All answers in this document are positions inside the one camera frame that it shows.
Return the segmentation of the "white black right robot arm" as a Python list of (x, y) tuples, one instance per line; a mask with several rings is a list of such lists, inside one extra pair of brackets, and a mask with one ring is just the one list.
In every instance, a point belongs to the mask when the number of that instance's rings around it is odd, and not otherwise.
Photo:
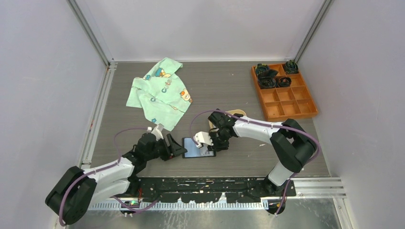
[(214, 151), (226, 150), (232, 137), (246, 137), (272, 145), (279, 162), (265, 178), (265, 189), (271, 196), (282, 192), (285, 182), (298, 174), (320, 149), (316, 139), (294, 119), (271, 123), (216, 111), (208, 120), (214, 125), (209, 132)]

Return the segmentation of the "silver VIP credit card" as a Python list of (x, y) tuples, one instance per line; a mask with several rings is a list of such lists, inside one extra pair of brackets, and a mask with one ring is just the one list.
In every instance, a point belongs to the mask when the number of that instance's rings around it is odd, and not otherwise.
[(200, 148), (200, 156), (201, 157), (213, 157), (213, 156), (215, 156), (215, 152), (210, 151), (207, 146), (203, 146)]

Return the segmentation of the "black leather card holder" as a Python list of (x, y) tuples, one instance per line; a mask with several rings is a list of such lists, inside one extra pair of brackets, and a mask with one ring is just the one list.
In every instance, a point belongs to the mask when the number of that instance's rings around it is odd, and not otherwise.
[(194, 142), (192, 141), (191, 138), (183, 138), (182, 139), (182, 146), (187, 149), (187, 153), (185, 153), (182, 158), (188, 159), (188, 158), (201, 158), (200, 156), (200, 149), (196, 147)]

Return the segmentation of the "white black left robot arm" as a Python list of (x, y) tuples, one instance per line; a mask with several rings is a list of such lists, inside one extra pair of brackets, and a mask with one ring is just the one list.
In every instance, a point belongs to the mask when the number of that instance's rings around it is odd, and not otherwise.
[(45, 204), (59, 216), (62, 225), (72, 225), (91, 206), (107, 198), (123, 193), (135, 196), (139, 183), (134, 180), (148, 161), (167, 161), (186, 152), (170, 134), (157, 138), (145, 133), (130, 151), (113, 162), (91, 169), (69, 168), (45, 198)]

